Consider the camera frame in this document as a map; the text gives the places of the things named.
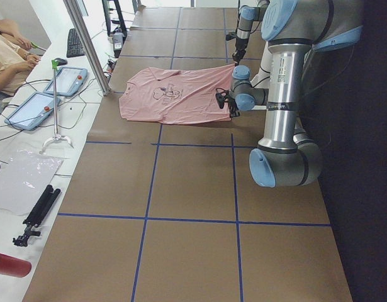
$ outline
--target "keyboard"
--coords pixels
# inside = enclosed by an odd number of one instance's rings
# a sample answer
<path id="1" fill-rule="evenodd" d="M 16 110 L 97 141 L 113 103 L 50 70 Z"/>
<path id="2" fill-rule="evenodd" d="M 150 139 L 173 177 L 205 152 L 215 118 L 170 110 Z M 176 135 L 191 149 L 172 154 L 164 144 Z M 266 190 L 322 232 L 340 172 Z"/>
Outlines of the keyboard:
<path id="1" fill-rule="evenodd" d="M 80 57 L 81 55 L 84 55 L 84 49 L 81 45 L 79 35 L 77 34 L 75 28 L 71 28 L 67 36 L 66 57 Z"/>

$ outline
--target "tablet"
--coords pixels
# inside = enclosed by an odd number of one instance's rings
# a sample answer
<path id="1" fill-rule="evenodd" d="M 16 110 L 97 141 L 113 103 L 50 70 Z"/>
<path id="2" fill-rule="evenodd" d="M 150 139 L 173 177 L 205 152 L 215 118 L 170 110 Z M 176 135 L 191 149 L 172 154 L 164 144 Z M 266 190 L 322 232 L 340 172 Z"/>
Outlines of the tablet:
<path id="1" fill-rule="evenodd" d="M 34 130 L 53 112 L 53 106 L 53 96 L 41 92 L 34 92 L 4 122 L 15 128 Z"/>
<path id="2" fill-rule="evenodd" d="M 56 74 L 56 93 L 58 96 L 73 96 L 83 85 L 87 69 L 78 67 L 60 67 Z M 53 79 L 43 93 L 53 95 Z"/>

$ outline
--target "red can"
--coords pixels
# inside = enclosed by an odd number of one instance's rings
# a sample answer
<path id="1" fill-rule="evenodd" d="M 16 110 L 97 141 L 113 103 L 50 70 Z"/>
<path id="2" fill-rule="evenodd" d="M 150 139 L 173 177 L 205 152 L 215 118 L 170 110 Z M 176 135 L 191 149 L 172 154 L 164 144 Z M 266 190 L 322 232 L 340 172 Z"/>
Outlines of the red can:
<path id="1" fill-rule="evenodd" d="M 0 274 L 13 277 L 25 277 L 30 271 L 30 262 L 0 254 Z"/>

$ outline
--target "pink cloth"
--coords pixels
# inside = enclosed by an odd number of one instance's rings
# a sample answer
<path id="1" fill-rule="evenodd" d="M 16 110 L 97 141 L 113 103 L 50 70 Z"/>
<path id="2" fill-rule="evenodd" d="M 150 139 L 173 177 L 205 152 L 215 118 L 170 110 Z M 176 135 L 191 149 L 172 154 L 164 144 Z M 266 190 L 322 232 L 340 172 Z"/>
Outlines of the pink cloth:
<path id="1" fill-rule="evenodd" d="M 220 109 L 215 93 L 216 88 L 230 88 L 233 68 L 233 64 L 201 70 L 146 68 L 127 82 L 119 99 L 121 117 L 180 125 L 229 121 L 228 106 Z"/>

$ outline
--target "white desk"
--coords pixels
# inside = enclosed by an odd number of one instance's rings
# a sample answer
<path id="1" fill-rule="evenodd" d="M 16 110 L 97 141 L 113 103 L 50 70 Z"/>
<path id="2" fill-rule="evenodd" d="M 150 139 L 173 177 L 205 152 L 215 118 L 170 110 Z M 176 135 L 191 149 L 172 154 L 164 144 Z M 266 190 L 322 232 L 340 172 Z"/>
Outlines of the white desk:
<path id="1" fill-rule="evenodd" d="M 104 67 L 109 59 L 108 55 L 113 56 L 112 44 L 108 41 L 106 32 L 102 30 L 101 21 L 86 18 L 85 22 L 89 28 L 90 36 L 93 38 L 93 45 L 96 49 L 100 64 Z M 51 60 L 57 57 L 65 58 L 67 49 L 67 34 L 69 28 L 71 27 L 72 24 L 62 27 L 62 31 L 58 34 L 56 41 L 53 41 L 52 45 L 44 53 L 41 62 L 34 68 L 33 72 L 27 78 L 27 82 L 52 78 Z M 88 78 L 81 88 L 84 89 L 89 81 L 94 78 L 94 74 L 87 57 L 69 58 L 67 60 L 67 66 L 84 67 L 88 70 Z M 32 85 L 38 91 L 43 91 L 47 82 L 39 82 Z M 33 92 L 34 89 L 32 87 L 23 86 L 16 93 L 16 96 L 11 101 L 11 104 L 21 104 Z M 86 141 L 87 133 L 94 121 L 94 117 L 101 102 L 102 92 L 97 81 L 92 81 L 91 85 L 81 94 L 81 97 L 86 103 L 84 103 L 82 99 L 76 97 L 69 103 L 60 106 L 59 108 L 59 125 L 72 127 L 85 107 L 81 119 L 77 122 L 75 127 L 70 130 L 59 128 L 60 134 L 67 135 L 71 138 L 74 148 L 68 146 L 66 142 L 60 142 L 49 145 L 45 152 L 47 155 L 63 158 L 64 161 L 58 169 L 57 174 L 49 182 L 55 189 L 59 188 L 62 192 L 40 227 L 41 236 L 32 237 L 29 240 L 29 246 L 27 247 L 14 246 L 12 238 L 16 238 L 18 235 L 23 234 L 25 225 L 23 225 L 22 222 L 27 215 L 16 216 L 9 211 L 0 210 L 0 253 L 30 261 L 33 266 L 31 272 L 24 278 L 0 275 L 0 302 L 21 301 L 31 282 L 33 273 L 55 221 L 56 214 L 65 195 L 67 186 L 69 185 L 73 171 L 76 168 L 77 161 L 79 160 L 79 156 Z M 3 115 L 8 116 L 13 111 L 14 108 L 6 108 Z M 52 124 L 53 116 L 48 117 L 42 123 L 42 125 Z M 0 116 L 0 126 L 1 125 L 5 125 L 3 116 Z M 11 128 L 10 126 L 2 127 L 0 128 L 0 138 L 8 137 L 16 132 L 17 130 Z M 11 138 L 3 140 L 0 142 L 0 160 L 8 162 L 13 153 L 17 150 L 28 150 L 38 153 L 41 150 L 44 141 L 52 136 L 53 126 L 50 126 L 47 128 L 37 128 L 34 131 L 23 131 Z"/>

